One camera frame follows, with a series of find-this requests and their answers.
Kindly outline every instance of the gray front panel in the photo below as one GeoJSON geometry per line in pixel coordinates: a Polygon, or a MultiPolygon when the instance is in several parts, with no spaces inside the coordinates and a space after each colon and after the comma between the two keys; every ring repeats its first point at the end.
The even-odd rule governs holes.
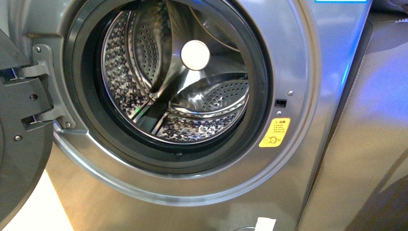
{"type": "MultiPolygon", "coordinates": [[[[26,25],[20,33],[37,35],[33,43],[53,48],[60,89],[66,88],[62,61],[66,22],[72,20],[78,2],[32,1],[25,10],[30,22],[18,22],[26,25]],[[50,23],[35,17],[54,8],[50,23]]],[[[243,0],[240,4],[271,58],[273,99],[288,98],[287,92],[294,91],[281,110],[282,117],[293,121],[284,143],[270,149],[254,145],[233,165],[210,174],[181,180],[158,177],[121,162],[95,142],[63,92],[79,130],[56,129],[54,137],[85,171],[58,148],[48,171],[74,229],[232,231],[254,226],[257,217],[269,217],[277,219],[276,230],[295,230],[370,3],[243,0]],[[225,196],[228,189],[232,193],[225,196]]],[[[268,122],[277,111],[272,109],[268,122]]]]}

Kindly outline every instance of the washer door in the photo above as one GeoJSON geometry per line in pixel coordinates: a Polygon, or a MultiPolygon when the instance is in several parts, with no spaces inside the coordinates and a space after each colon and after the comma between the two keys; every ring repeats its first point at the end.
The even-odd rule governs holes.
{"type": "Polygon", "coordinates": [[[34,116],[51,109],[39,78],[17,79],[12,68],[29,65],[0,30],[0,230],[34,190],[52,147],[52,122],[34,116]]]}

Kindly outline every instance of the reflective metal surface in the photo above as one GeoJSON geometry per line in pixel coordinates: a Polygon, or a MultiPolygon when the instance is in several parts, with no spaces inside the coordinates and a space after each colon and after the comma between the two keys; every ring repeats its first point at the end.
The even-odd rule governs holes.
{"type": "MultiPolygon", "coordinates": [[[[209,17],[199,20],[204,17],[181,3],[142,1],[137,10],[120,12],[106,33],[101,57],[106,90],[117,111],[149,137],[204,142],[225,132],[245,111],[249,84],[241,55],[208,32],[224,33],[209,17]],[[210,51],[202,70],[189,68],[186,62],[194,60],[181,57],[193,41],[210,51]],[[167,104],[166,112],[156,102],[167,104]]],[[[188,58],[202,57],[192,53],[188,58]]]]}

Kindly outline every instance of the hinge bracket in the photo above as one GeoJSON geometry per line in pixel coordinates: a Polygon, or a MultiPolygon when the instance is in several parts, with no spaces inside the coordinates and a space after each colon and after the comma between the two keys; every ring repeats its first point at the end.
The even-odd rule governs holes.
{"type": "Polygon", "coordinates": [[[34,118],[37,121],[56,120],[63,128],[75,128],[76,122],[69,114],[58,87],[51,47],[45,44],[34,45],[33,60],[36,65],[20,68],[16,70],[16,75],[18,78],[47,78],[45,89],[48,90],[53,104],[51,110],[35,115],[34,118]]]}

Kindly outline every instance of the sticker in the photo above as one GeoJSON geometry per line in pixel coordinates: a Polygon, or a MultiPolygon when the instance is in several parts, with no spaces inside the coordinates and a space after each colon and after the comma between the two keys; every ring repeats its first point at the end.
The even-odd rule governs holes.
{"type": "Polygon", "coordinates": [[[256,222],[255,231],[273,231],[276,219],[258,218],[256,222]]]}
{"type": "Polygon", "coordinates": [[[331,3],[365,3],[368,2],[368,0],[315,0],[315,2],[331,2],[331,3]]]}
{"type": "Polygon", "coordinates": [[[275,118],[270,123],[267,133],[259,143],[261,148],[278,147],[288,131],[290,118],[275,118]]]}

